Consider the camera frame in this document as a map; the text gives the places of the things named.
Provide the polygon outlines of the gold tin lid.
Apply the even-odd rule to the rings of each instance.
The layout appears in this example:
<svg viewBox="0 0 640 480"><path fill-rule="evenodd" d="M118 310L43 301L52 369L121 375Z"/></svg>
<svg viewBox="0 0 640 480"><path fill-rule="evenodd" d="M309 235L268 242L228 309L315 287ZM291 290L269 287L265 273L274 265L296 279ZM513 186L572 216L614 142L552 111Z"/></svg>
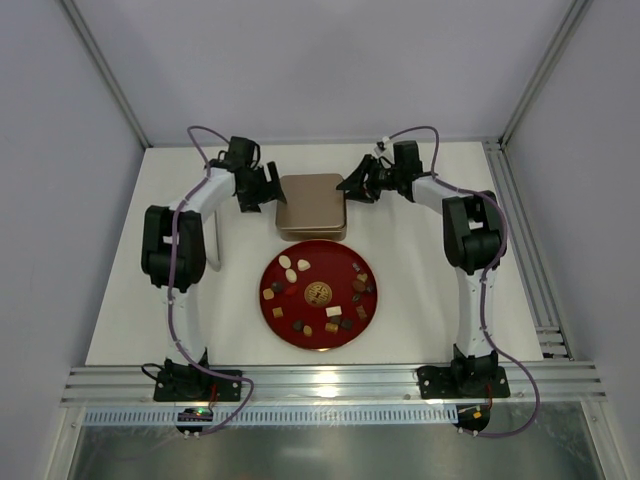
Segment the gold tin lid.
<svg viewBox="0 0 640 480"><path fill-rule="evenodd" d="M337 173L283 176L287 203L277 204L275 223L332 227L347 222L344 192L336 189L342 181Z"/></svg>

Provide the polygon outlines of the gold tin box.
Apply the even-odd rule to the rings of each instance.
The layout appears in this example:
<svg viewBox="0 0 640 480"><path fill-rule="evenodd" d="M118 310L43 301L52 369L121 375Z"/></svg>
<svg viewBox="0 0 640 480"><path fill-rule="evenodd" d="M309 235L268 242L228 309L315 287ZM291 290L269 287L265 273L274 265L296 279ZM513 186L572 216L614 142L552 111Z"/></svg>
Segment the gold tin box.
<svg viewBox="0 0 640 480"><path fill-rule="evenodd" d="M282 222L276 222L276 229L284 241L299 242L307 240L342 241L347 234L348 223L338 226L296 226Z"/></svg>

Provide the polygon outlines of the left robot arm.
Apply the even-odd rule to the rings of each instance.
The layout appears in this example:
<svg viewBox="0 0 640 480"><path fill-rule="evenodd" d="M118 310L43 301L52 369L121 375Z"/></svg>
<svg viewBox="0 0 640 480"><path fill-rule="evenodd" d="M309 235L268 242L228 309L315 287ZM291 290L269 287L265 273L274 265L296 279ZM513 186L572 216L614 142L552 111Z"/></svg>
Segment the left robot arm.
<svg viewBox="0 0 640 480"><path fill-rule="evenodd" d="M207 268L204 227L235 199L242 212L286 199L275 163L260 163L258 143L232 136L204 159L202 178L169 206L152 205L143 221L141 268L163 296L169 350L155 377L157 402L238 402L249 385L238 370L214 370L202 333L198 286Z"/></svg>

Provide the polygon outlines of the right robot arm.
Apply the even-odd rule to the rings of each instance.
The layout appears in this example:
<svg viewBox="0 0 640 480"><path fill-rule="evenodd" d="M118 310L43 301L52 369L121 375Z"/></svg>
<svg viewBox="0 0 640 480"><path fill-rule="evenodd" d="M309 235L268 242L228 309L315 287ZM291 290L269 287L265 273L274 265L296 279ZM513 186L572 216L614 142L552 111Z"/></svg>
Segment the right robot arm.
<svg viewBox="0 0 640 480"><path fill-rule="evenodd" d="M425 169L414 141L383 140L337 186L346 199L376 202L395 192L442 217L445 257L458 282L459 322L446 366L417 370L422 399L507 397L499 350L489 332L497 268L507 248L504 214L490 191L457 187Z"/></svg>

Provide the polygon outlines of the white oval chocolate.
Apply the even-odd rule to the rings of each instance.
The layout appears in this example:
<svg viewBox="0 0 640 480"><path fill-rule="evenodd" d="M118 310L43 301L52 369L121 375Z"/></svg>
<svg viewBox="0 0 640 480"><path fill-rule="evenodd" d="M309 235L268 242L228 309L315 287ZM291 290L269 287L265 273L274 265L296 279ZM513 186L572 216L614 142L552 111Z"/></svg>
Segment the white oval chocolate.
<svg viewBox="0 0 640 480"><path fill-rule="evenodd" d="M291 260L288 256L281 255L278 261L279 261L279 264L285 269L288 269L291 267Z"/></svg>

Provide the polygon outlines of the white hexagon chocolate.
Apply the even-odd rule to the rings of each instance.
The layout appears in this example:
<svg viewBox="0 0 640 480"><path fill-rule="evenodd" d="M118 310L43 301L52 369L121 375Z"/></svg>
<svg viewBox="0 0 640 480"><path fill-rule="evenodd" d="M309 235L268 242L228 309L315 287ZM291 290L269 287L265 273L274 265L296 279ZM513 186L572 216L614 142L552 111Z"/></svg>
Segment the white hexagon chocolate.
<svg viewBox="0 0 640 480"><path fill-rule="evenodd" d="M297 262L297 267L299 271L306 271L310 268L310 263L305 259L300 259Z"/></svg>

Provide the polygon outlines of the large brown oval chocolate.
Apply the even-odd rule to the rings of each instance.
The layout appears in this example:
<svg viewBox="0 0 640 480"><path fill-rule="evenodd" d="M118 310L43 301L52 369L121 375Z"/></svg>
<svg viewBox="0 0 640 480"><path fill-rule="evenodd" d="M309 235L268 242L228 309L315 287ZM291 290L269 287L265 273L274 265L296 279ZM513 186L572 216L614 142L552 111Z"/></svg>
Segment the large brown oval chocolate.
<svg viewBox="0 0 640 480"><path fill-rule="evenodd" d="M364 292L366 290L366 285L360 280L354 280L352 282L352 287L358 293Z"/></svg>

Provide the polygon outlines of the brown striped chocolate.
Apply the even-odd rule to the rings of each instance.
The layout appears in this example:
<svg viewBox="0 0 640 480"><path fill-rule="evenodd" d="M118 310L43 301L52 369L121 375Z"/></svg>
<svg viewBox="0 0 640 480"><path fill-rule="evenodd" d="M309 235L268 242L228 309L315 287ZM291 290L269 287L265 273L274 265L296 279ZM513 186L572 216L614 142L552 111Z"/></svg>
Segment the brown striped chocolate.
<svg viewBox="0 0 640 480"><path fill-rule="evenodd" d="M365 320L365 319L368 318L367 313L366 313L366 311L365 311L363 306L357 306L356 307L356 312L357 312L358 317L361 320Z"/></svg>

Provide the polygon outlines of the white bar chocolate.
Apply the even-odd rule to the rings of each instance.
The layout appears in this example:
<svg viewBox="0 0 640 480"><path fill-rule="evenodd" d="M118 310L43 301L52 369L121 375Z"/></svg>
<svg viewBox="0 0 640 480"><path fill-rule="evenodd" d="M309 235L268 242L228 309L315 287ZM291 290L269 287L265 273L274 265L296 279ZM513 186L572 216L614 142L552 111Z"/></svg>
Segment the white bar chocolate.
<svg viewBox="0 0 640 480"><path fill-rule="evenodd" d="M332 307L327 307L325 309L326 312L326 316L331 318L331 317L339 317L342 315L342 309L340 306L332 306Z"/></svg>

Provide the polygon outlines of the red round tray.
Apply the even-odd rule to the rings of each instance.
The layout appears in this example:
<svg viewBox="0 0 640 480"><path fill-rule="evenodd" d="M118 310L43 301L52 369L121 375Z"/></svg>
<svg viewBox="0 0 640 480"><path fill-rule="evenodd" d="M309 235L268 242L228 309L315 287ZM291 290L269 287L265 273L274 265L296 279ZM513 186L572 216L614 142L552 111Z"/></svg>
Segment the red round tray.
<svg viewBox="0 0 640 480"><path fill-rule="evenodd" d="M297 274L297 281L290 283L285 277L285 271L279 264L281 255L288 256L291 267ZM306 271L299 271L297 262L305 259L310 263ZM352 263L359 265L355 270ZM363 282L375 287L374 293L356 292L352 282L359 273L366 273L368 279ZM272 282L281 282L284 289L275 293L271 288ZM297 285L295 295L287 296L285 290L291 285ZM271 289L275 296L271 300L263 298L263 291ZM358 303L352 302L355 294L361 295ZM308 240L296 243L280 253L266 265L259 281L260 311L271 331L286 343L299 349L308 351L329 351L348 345L361 336L372 323L378 308L378 285L374 271L355 250L334 241ZM340 306L342 315L327 317L327 307ZM357 306L363 306L368 318L361 320L356 312ZM284 315L274 318L272 309L281 307ZM351 330L340 327L342 319L353 321ZM305 325L313 329L313 335L307 337L301 332L293 330L295 321L302 320ZM333 323L338 326L336 333L327 332L325 325Z"/></svg>

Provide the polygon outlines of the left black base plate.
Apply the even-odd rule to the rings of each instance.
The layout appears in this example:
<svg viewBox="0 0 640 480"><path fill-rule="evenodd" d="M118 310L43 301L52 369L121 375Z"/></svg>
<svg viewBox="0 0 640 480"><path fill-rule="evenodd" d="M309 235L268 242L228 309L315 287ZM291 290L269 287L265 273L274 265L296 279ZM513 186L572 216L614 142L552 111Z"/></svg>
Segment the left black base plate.
<svg viewBox="0 0 640 480"><path fill-rule="evenodd" d="M217 376L198 370L167 372L157 375L153 400L156 402L209 401L239 402L241 397L241 370L217 371Z"/></svg>

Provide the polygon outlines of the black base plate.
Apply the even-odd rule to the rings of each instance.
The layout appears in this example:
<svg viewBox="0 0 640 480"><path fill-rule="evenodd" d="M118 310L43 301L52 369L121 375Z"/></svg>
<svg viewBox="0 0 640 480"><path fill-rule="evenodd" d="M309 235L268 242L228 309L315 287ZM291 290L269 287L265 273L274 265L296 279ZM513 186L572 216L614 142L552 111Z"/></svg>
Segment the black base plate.
<svg viewBox="0 0 640 480"><path fill-rule="evenodd" d="M217 371L217 376L198 370L167 372L157 375L153 400L156 402L209 401L239 402L241 397L241 370Z"/></svg>
<svg viewBox="0 0 640 480"><path fill-rule="evenodd" d="M422 399L509 398L503 367L490 372L463 372L452 366L425 365L416 370Z"/></svg>

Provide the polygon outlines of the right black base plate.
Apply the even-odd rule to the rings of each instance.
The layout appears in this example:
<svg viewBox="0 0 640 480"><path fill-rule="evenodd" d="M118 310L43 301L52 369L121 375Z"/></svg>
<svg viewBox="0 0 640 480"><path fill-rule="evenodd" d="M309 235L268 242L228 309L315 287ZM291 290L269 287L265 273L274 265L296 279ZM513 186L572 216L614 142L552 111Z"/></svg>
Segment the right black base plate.
<svg viewBox="0 0 640 480"><path fill-rule="evenodd" d="M503 367L490 372L463 372L452 366L425 365L416 370L422 399L509 398Z"/></svg>

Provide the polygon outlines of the right aluminium frame rail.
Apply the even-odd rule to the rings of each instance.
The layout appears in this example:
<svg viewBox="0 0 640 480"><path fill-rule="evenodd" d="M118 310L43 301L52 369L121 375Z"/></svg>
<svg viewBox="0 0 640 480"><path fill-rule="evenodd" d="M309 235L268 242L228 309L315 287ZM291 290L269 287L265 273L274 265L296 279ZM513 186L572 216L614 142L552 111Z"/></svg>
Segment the right aluminium frame rail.
<svg viewBox="0 0 640 480"><path fill-rule="evenodd" d="M543 358L574 361L507 154L496 140L484 142L483 150L495 191L506 214L510 249L516 258Z"/></svg>

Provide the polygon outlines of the aluminium front rail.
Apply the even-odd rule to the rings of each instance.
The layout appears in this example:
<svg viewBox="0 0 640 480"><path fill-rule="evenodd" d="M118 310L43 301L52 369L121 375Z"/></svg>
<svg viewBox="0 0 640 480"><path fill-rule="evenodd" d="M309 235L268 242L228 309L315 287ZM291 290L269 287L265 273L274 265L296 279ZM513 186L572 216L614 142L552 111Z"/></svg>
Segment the aluminium front rail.
<svg viewBox="0 0 640 480"><path fill-rule="evenodd" d="M543 361L526 365L528 375L505 367L500 380L514 402L534 399L534 387L543 401L604 401L600 375L588 361ZM416 364L246 366L253 380L255 403L364 403L420 401L432 380L418 374ZM60 404L124 406L149 404L155 382L134 366L78 367L71 370Z"/></svg>

